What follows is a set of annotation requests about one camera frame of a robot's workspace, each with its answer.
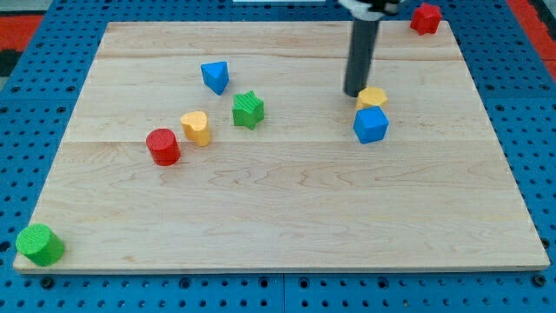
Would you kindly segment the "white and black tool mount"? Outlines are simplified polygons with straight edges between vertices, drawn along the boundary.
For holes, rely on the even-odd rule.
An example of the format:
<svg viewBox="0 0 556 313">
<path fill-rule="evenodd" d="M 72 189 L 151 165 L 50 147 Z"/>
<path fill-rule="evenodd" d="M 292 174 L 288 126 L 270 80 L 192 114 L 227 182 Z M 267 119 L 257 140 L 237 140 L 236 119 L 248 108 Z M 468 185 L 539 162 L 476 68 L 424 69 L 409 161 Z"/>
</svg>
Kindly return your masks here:
<svg viewBox="0 0 556 313">
<path fill-rule="evenodd" d="M 361 21 L 377 21 L 397 15 L 407 0 L 339 0 L 338 3 Z"/>
</svg>

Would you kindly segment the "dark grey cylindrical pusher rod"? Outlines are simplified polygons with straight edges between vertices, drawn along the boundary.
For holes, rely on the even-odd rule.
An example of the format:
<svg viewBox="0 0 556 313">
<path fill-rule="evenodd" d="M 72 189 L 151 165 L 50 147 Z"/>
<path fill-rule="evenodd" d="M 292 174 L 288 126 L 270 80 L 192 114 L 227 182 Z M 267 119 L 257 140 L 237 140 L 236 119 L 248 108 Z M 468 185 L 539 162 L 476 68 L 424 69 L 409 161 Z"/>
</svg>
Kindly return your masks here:
<svg viewBox="0 0 556 313">
<path fill-rule="evenodd" d="M 352 24 L 343 91 L 357 97 L 367 87 L 380 21 L 355 18 Z"/>
</svg>

